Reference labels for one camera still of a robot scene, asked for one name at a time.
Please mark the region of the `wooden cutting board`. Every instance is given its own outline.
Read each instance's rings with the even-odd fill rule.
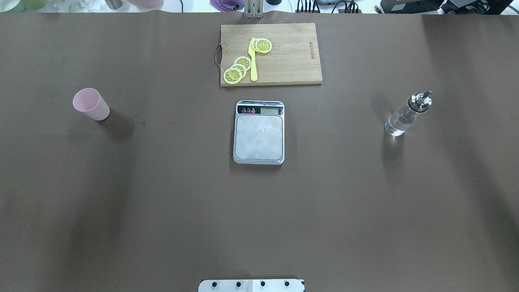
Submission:
[[[249,42],[253,37],[267,38],[272,50],[256,53],[258,80],[252,82],[250,70],[237,84],[228,84],[223,73],[240,56],[250,58]],[[321,84],[321,60],[315,23],[222,25],[222,86]]]

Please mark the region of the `kitchen scale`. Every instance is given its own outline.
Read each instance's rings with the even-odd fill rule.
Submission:
[[[233,159],[240,164],[279,165],[285,160],[285,106],[280,101],[236,104]]]

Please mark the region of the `lemon slice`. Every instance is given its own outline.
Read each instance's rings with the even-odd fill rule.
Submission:
[[[243,74],[241,74],[240,69],[238,68],[229,68],[224,72],[224,81],[229,84],[236,84],[243,79]]]
[[[234,60],[234,64],[242,64],[247,70],[251,68],[251,59],[246,56],[241,56]]]
[[[266,54],[272,50],[272,42],[266,38],[257,38],[254,42],[254,50]]]
[[[242,64],[234,64],[231,66],[231,68],[238,68],[241,72],[241,78],[243,79],[245,77],[245,74],[247,73],[247,67],[245,67]]]

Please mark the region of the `bottle cap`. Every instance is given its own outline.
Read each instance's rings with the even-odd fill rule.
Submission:
[[[432,105],[432,99],[429,97],[432,91],[427,92],[415,92],[409,97],[409,106],[418,113],[423,113],[428,110]]]

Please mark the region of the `pink cup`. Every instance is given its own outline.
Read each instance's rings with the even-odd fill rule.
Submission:
[[[106,104],[99,92],[93,88],[84,88],[78,91],[74,95],[72,105],[77,111],[96,121],[102,121],[110,114],[108,104]]]

